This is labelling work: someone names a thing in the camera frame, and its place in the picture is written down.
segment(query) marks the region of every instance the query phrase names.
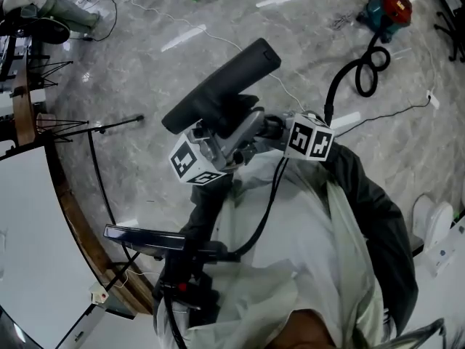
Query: black sleeve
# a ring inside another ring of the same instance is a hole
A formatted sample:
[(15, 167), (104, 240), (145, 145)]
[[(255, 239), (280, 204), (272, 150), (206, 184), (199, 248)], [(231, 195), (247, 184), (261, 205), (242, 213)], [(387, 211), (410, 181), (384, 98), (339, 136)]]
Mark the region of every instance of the black sleeve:
[(344, 190), (360, 230), (367, 238), (384, 307), (389, 308), (399, 335), (418, 297), (413, 256), (402, 213), (384, 190), (366, 177), (360, 158), (350, 149), (333, 143), (322, 165)]
[[(192, 187), (190, 201), (195, 204), (194, 210), (189, 216), (187, 224), (179, 231), (189, 238), (208, 241), (211, 238), (215, 222), (219, 211), (222, 208), (223, 201), (233, 184), (233, 175), (226, 174), (223, 177), (205, 185)], [(160, 279), (163, 276), (164, 269), (160, 278), (152, 291), (153, 296), (153, 326), (157, 331), (157, 312), (160, 306), (163, 294), (161, 293)]]

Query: green pants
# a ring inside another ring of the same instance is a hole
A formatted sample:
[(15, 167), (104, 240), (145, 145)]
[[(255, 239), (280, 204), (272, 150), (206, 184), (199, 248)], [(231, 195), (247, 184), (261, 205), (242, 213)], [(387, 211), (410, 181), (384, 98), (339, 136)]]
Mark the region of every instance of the green pants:
[(37, 16), (54, 17), (66, 24), (70, 30), (81, 33), (89, 33), (99, 19), (99, 15), (89, 13), (69, 0), (46, 0)]

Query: white cube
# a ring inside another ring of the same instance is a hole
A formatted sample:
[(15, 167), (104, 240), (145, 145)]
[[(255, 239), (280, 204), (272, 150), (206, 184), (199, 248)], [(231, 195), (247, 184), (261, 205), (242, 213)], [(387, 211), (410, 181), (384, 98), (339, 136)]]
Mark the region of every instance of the white cube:
[(334, 131), (313, 115), (296, 114), (284, 156), (293, 159), (325, 161)]
[(192, 185), (206, 185), (224, 176), (201, 154), (200, 146), (191, 143), (184, 133), (169, 154), (169, 162), (178, 180)]

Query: person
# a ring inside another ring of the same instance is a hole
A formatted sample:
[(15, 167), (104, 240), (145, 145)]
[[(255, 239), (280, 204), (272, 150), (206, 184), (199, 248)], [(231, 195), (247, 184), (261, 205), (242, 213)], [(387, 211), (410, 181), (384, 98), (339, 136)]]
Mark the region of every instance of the person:
[[(255, 155), (203, 187), (181, 233), (230, 251), (255, 231), (281, 152)], [(418, 287), (399, 208), (365, 175), (358, 156), (333, 143), (321, 164), (291, 159), (270, 216), (241, 264), (205, 265), (220, 293), (214, 323), (190, 326), (173, 304), (186, 346), (197, 348), (367, 348), (400, 335)], [(160, 283), (154, 326), (162, 348), (177, 348)]]
[(21, 17), (54, 17), (70, 30), (90, 33), (97, 25), (100, 15), (89, 13), (68, 0), (3, 0), (3, 15), (21, 9)]

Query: red vacuum lid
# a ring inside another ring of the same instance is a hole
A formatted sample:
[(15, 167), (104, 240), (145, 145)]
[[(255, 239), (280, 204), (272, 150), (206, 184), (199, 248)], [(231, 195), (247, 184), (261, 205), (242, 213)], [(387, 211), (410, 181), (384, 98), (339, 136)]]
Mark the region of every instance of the red vacuum lid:
[(401, 26), (410, 25), (412, 3), (410, 0), (383, 0), (383, 8), (392, 22)]

